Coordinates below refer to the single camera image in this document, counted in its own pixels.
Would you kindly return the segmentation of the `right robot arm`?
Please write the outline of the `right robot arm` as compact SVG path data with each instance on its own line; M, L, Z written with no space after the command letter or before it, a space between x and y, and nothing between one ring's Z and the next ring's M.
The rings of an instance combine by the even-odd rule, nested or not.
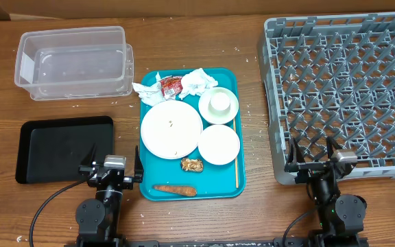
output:
M367 202L361 196L341 194L338 180L356 167L357 156L343 148L333 137L326 138L326 161L307 163L297 141L292 139L286 172L295 172L295 183L305 184L314 208L297 217L285 230L281 246L367 246L360 238ZM291 228L312 213L317 213L320 229L309 231L305 238L288 237Z

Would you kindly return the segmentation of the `small white cup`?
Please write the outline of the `small white cup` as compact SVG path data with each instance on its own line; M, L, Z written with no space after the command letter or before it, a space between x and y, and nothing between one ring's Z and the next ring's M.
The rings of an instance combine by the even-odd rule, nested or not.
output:
M230 108L230 98L224 92L217 92L211 97L210 105L214 111L225 112Z

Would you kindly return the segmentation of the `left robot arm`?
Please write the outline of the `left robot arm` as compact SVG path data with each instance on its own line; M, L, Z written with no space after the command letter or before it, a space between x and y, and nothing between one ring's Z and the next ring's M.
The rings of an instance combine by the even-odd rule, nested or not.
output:
M104 162L95 160L94 145L79 165L89 187L96 189L94 198L80 203L75 212L78 223L76 246L127 246L118 234L119 214L124 190L143 182L144 168L135 148L134 175L125 175L125 157L107 155Z

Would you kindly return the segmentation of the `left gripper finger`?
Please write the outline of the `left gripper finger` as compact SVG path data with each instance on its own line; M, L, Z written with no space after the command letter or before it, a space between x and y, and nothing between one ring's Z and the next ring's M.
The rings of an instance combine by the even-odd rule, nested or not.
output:
M80 166L81 167L91 167L93 162L95 161L97 146L94 143L88 154L82 159Z
M143 182L144 168L139 156L139 147L135 147L135 160L134 160L134 182Z

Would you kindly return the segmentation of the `white tissue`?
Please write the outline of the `white tissue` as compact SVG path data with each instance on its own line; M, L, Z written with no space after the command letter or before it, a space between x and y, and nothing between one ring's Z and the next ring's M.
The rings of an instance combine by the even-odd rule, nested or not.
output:
M218 85L218 81L209 76L203 68L195 69L181 78L182 90L179 98L184 99L188 95L201 96L207 89Z
M155 106L166 100L161 91L161 76L159 73L155 75L155 78L156 83L151 86L145 86L134 82L132 83L134 91L139 94L141 101L148 106Z

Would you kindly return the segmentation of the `red snack wrapper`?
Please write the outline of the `red snack wrapper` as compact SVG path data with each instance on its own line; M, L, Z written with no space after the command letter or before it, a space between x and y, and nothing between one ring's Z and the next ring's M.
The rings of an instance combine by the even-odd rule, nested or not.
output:
M161 85L161 92L163 93L163 96L168 98L168 97L174 97L177 94L179 94L183 87L182 87L182 76L167 76L164 77L160 80L160 85Z

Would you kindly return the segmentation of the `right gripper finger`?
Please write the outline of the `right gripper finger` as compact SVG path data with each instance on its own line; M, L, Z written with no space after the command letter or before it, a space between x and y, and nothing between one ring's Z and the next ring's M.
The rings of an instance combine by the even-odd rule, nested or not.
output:
M332 158L335 150L342 149L342 146L334 140L333 137L326 138L326 147L327 147L327 156L328 158Z
M287 156L287 165L293 165L296 163L305 163L303 154L298 145L298 142L293 137L289 142L289 154Z

